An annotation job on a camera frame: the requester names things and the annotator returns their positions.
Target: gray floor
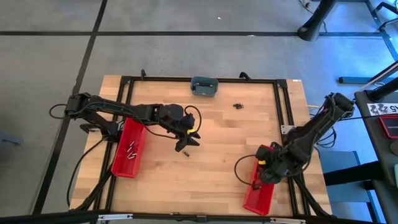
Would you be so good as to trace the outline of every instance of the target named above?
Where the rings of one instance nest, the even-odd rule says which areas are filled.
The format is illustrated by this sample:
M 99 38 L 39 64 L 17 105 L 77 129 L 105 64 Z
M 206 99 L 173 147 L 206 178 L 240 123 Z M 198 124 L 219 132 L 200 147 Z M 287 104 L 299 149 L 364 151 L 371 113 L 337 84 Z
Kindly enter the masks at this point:
M 100 0 L 0 0 L 0 30 L 92 30 L 100 4 Z M 396 16 L 386 10 L 379 15 L 382 21 Z M 291 0 L 109 0 L 100 30 L 293 32 L 309 17 L 298 1 Z M 326 23 L 329 32 L 377 28 L 366 5 L 355 2 L 338 3 Z M 396 47 L 397 28 L 387 29 Z M 88 37 L 0 36 L 0 131 L 24 141 L 22 146 L 0 149 L 0 216 L 30 212 L 60 123 L 48 116 L 48 109 L 70 94 L 87 43 Z M 331 91 L 348 94 L 358 88 L 337 84 L 338 77 L 371 77 L 392 62 L 378 37 L 328 37 L 316 42 L 297 37 L 98 37 L 81 91 L 96 94 L 103 75 L 138 75 L 142 68 L 153 76 L 237 77 L 245 71 L 253 78 L 301 79 L 308 104 L 319 105 Z M 86 139 L 79 124 L 71 122 L 44 212 L 67 210 L 67 184 Z M 356 150 L 362 163 L 376 160 L 362 121 L 339 123 L 336 130 L 332 150 Z M 333 205 L 333 212 L 369 220 L 361 207 Z

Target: gray container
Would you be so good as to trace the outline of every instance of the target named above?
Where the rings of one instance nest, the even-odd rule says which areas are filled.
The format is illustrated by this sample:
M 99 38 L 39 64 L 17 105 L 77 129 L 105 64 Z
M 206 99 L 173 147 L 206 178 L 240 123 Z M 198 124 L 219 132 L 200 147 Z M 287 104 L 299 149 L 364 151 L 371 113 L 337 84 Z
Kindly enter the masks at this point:
M 218 89 L 218 80 L 208 77 L 193 77 L 191 91 L 196 96 L 214 97 Z

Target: wooden tabletop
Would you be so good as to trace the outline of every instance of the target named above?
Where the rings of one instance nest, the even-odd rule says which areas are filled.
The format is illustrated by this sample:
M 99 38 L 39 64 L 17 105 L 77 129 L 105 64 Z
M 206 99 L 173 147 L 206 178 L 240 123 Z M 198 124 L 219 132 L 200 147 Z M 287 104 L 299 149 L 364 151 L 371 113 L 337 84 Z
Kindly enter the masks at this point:
M 106 75 L 99 96 L 116 100 L 121 76 Z M 290 104 L 295 125 L 309 120 L 307 102 L 300 80 L 288 80 Z M 283 93 L 280 90 L 284 120 L 287 121 Z M 220 83 L 214 98 L 193 96 L 189 82 L 134 82 L 132 105 L 176 103 L 193 105 L 203 118 L 199 131 L 200 146 L 184 149 L 190 157 L 174 151 L 175 140 L 148 133 L 141 167 L 136 179 L 117 178 L 112 211 L 140 213 L 257 215 L 243 209 L 247 185 L 234 175 L 234 164 L 242 156 L 254 154 L 259 145 L 280 142 L 279 124 L 273 86 L 258 83 Z M 241 103 L 244 108 L 232 105 Z M 193 113 L 198 122 L 198 115 Z M 109 114 L 101 114 L 111 119 Z M 165 134 L 159 126 L 150 129 Z M 99 132 L 90 133 L 85 150 L 101 139 Z M 71 208 L 79 206 L 98 183 L 106 143 L 101 143 L 82 161 Z M 238 165 L 238 174 L 249 180 L 254 158 Z M 331 213 L 322 168 L 316 151 L 304 172 L 305 183 L 322 208 Z M 101 208 L 107 194 L 106 185 Z M 296 188 L 298 210 L 303 213 L 300 191 Z M 287 181 L 275 185 L 270 214 L 292 216 Z

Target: concrete floor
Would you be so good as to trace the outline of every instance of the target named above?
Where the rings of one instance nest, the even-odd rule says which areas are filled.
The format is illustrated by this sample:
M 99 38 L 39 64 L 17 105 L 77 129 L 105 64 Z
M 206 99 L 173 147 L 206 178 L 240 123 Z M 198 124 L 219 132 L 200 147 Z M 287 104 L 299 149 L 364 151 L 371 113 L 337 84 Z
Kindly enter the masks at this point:
M 91 31 L 100 4 L 101 0 L 0 0 L 0 30 Z M 396 17 L 385 9 L 379 16 L 382 21 Z M 295 32 L 309 17 L 291 0 L 109 0 L 99 29 Z M 377 29 L 360 2 L 339 2 L 326 24 L 329 32 Z M 396 47 L 397 26 L 387 28 Z M 60 124 L 49 117 L 48 109 L 70 94 L 88 39 L 0 36 L 0 131 L 24 142 L 0 149 L 0 216 L 30 212 Z M 337 84 L 338 77 L 371 77 L 392 62 L 380 37 L 327 37 L 316 42 L 298 37 L 97 37 L 81 92 L 98 93 L 103 75 L 138 75 L 142 68 L 153 76 L 237 77 L 245 71 L 252 78 L 301 79 L 308 104 L 319 105 L 331 91 L 350 93 L 358 88 Z M 69 127 L 46 213 L 67 210 L 67 184 L 86 139 L 79 124 L 72 121 Z M 362 121 L 339 123 L 336 130 L 332 150 L 356 150 L 362 163 L 376 160 Z M 342 205 L 334 205 L 333 212 L 370 219 L 360 212 L 363 205 L 344 206 L 351 212 L 342 212 Z

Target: sticker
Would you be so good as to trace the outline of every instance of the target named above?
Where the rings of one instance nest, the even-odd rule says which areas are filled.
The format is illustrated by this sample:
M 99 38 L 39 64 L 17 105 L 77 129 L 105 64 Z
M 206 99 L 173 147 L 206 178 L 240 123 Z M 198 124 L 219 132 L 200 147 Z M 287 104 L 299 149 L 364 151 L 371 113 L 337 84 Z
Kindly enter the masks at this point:
M 398 103 L 368 103 L 371 116 L 384 114 L 397 114 Z

